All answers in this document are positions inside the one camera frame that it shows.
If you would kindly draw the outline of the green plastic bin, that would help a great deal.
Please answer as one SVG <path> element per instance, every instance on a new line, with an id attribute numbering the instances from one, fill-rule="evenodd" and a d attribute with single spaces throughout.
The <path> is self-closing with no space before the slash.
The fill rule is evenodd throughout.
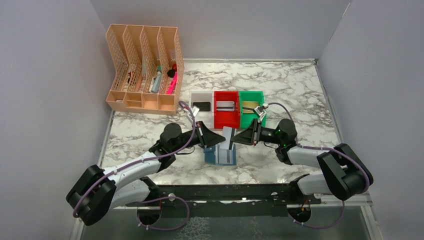
<path id="1" fill-rule="evenodd" d="M 242 101 L 258 102 L 259 105 L 265 103 L 264 93 L 262 91 L 245 90 L 239 91 L 239 105 L 240 105 L 240 128 L 246 129 L 249 127 L 253 119 L 257 119 L 258 116 L 255 113 L 242 113 Z"/>

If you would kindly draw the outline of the blue leather card holder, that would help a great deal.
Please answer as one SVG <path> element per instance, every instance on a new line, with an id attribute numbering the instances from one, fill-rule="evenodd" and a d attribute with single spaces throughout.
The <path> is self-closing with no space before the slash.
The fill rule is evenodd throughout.
<path id="1" fill-rule="evenodd" d="M 216 166 L 236 166 L 237 165 L 237 149 L 233 143 L 231 149 L 224 149 L 221 144 L 204 148 L 204 162 Z"/>

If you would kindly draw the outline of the white plastic bin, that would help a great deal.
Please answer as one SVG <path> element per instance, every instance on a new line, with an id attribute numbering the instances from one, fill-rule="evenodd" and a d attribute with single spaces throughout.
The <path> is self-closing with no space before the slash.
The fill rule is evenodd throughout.
<path id="1" fill-rule="evenodd" d="M 214 129 L 214 91 L 211 90 L 193 90 L 189 94 L 189 105 L 193 102 L 211 102 L 211 111 L 199 111 L 196 115 L 196 121 L 203 121 L 209 129 Z"/>

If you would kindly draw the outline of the silver credit card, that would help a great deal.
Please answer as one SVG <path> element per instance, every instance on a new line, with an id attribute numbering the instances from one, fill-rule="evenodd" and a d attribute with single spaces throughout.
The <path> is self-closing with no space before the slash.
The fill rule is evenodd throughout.
<path id="1" fill-rule="evenodd" d="M 216 101 L 216 110 L 218 112 L 233 112 L 236 109 L 234 101 Z"/>

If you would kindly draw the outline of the red plastic bin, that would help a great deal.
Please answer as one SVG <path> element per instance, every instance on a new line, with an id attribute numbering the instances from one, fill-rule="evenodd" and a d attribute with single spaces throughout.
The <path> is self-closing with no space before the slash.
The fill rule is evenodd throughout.
<path id="1" fill-rule="evenodd" d="M 218 102 L 229 101 L 234 103 L 233 111 L 218 110 Z M 238 91 L 215 91 L 214 92 L 214 128 L 222 129 L 231 127 L 238 129 L 240 127 L 240 99 Z"/>

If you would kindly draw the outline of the peach plastic file organizer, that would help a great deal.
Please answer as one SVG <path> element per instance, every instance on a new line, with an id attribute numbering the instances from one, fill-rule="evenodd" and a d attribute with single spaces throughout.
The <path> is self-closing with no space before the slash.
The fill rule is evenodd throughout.
<path id="1" fill-rule="evenodd" d="M 179 29 L 176 26 L 111 24 L 106 41 L 115 68 L 115 77 L 106 102 L 117 112 L 175 115 L 185 72 Z M 152 78 L 161 66 L 158 93 L 150 93 Z M 167 94 L 175 69 L 178 80 Z"/>

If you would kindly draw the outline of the grey credit card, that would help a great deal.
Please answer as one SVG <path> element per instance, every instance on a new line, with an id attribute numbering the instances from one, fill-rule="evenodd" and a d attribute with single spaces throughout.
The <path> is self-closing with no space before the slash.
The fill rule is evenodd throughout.
<path id="1" fill-rule="evenodd" d="M 234 129 L 232 127 L 224 126 L 222 129 L 222 136 L 225 138 L 223 142 L 220 143 L 220 149 L 223 150 L 232 150 L 233 143 L 231 138 L 233 136 Z"/>

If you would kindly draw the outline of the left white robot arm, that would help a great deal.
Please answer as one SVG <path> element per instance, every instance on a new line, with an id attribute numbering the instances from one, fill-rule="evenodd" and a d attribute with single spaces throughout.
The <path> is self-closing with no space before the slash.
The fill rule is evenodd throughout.
<path id="1" fill-rule="evenodd" d="M 225 140 L 202 121 L 195 122 L 187 132 L 182 132 L 179 124 L 169 123 L 141 156 L 112 167 L 89 166 L 65 199 L 73 209 L 73 217 L 80 218 L 86 226 L 93 225 L 113 207 L 135 202 L 135 197 L 146 199 L 150 189 L 141 179 L 168 168 L 181 150 L 196 145 L 210 148 Z"/>

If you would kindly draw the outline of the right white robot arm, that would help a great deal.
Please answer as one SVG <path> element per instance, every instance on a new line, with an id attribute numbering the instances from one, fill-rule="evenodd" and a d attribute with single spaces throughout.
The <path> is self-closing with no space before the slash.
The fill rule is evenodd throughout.
<path id="1" fill-rule="evenodd" d="M 319 168 L 321 174 L 307 174 L 292 181 L 302 195 L 327 194 L 345 201 L 366 192 L 373 184 L 372 174 L 349 145 L 341 143 L 333 148 L 301 146 L 297 135 L 290 119 L 282 119 L 275 129 L 263 127 L 254 119 L 231 141 L 251 146 L 259 142 L 276 144 L 274 151 L 280 162 Z"/>

